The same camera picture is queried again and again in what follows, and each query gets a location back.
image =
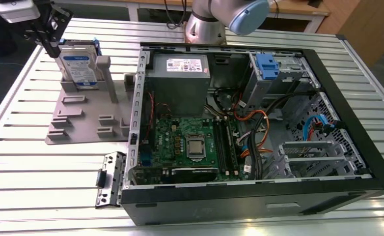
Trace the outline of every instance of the power supply label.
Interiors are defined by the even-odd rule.
[[[203,72],[200,59],[168,59],[168,72]]]
[[[98,79],[94,69],[88,67],[91,64],[90,57],[66,56],[63,59],[74,82],[82,86],[95,85],[98,83]]]

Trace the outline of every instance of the slotted aluminum surface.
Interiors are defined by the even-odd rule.
[[[115,80],[136,72],[140,41],[183,42],[182,29],[168,30],[166,24],[74,19],[64,38],[94,37],[103,54],[112,56]],[[227,39],[231,45],[315,49],[384,156],[384,91],[344,41],[334,35],[266,30],[246,37],[228,32]],[[326,215],[159,227],[136,227],[122,209],[95,210],[103,155],[124,152],[127,146],[44,143],[59,81],[58,65],[38,47],[0,105],[0,233],[384,235],[384,196]]]

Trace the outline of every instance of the expansion slot bracket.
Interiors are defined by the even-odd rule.
[[[96,209],[120,207],[122,193],[119,189],[120,183],[123,183],[126,160],[127,155],[122,152],[112,152],[104,157],[103,167],[98,172]]]

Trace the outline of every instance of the blue drive bay latch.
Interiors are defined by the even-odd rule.
[[[279,75],[279,64],[270,54],[256,54],[256,65],[263,74],[263,80],[275,80]]]

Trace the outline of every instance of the ram slot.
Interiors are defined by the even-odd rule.
[[[231,146],[228,141],[228,130],[226,121],[216,121],[216,129],[218,129],[218,142],[220,144],[220,153],[223,154],[219,159],[222,158],[223,165],[226,167],[226,175],[230,175],[231,171],[234,171],[234,164],[231,160]]]
[[[220,126],[219,121],[214,121],[214,135],[215,135],[215,144],[216,144],[216,150],[218,150],[218,158],[219,158],[219,169],[220,172],[226,173],[226,154],[224,154],[224,147],[223,147],[223,137],[222,137],[223,129]]]
[[[230,138],[230,163],[231,163],[231,171],[234,172],[235,175],[239,175],[239,167],[238,167],[238,161],[236,161],[236,152],[235,152],[235,145],[234,145],[234,140],[232,140],[232,132],[231,132],[231,123],[226,121],[226,130],[227,130],[227,135]]]
[[[234,163],[231,160],[231,137],[227,122],[223,120],[220,122],[222,126],[222,138],[223,138],[223,149],[224,149],[224,160],[227,165],[227,170],[230,173],[234,171]]]

